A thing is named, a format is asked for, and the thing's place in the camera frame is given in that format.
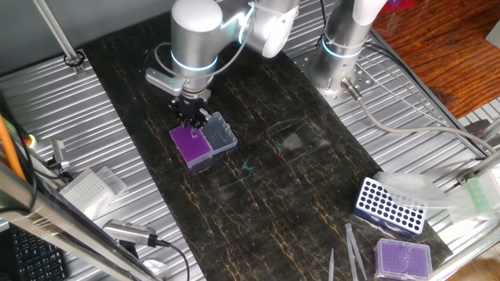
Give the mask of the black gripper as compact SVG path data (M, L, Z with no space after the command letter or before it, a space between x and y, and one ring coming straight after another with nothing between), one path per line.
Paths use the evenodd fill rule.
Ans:
M190 99L180 95L169 102L169 108L175 111L174 115L183 128L189 127L192 130L201 129L212 116L207 103L201 98Z

